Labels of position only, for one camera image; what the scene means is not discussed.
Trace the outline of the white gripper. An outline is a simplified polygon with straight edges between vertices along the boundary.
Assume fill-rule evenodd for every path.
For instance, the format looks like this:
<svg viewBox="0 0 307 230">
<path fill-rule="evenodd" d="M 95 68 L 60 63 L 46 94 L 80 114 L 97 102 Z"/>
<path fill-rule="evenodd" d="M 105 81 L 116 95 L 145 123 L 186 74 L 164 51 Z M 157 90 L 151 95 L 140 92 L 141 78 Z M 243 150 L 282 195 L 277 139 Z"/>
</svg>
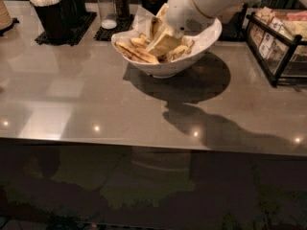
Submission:
<svg viewBox="0 0 307 230">
<path fill-rule="evenodd" d="M 165 15 L 168 27 L 158 31 L 165 22 Z M 151 20 L 150 39 L 153 40 L 146 51 L 156 57 L 165 55 L 181 44 L 183 35 L 201 33 L 210 21 L 199 12 L 193 0 L 168 0 Z"/>
</svg>

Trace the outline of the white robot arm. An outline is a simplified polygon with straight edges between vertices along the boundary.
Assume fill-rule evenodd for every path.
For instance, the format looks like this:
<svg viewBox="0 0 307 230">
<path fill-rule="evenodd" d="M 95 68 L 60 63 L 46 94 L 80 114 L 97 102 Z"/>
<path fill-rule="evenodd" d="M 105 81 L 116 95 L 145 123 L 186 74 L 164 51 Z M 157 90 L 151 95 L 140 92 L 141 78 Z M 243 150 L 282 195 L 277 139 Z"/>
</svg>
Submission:
<svg viewBox="0 0 307 230">
<path fill-rule="evenodd" d="M 184 35 L 199 34 L 224 10 L 251 0 L 168 0 L 163 24 L 147 51 L 157 57 L 174 50 Z M 307 6 L 307 0 L 298 0 Z"/>
</svg>

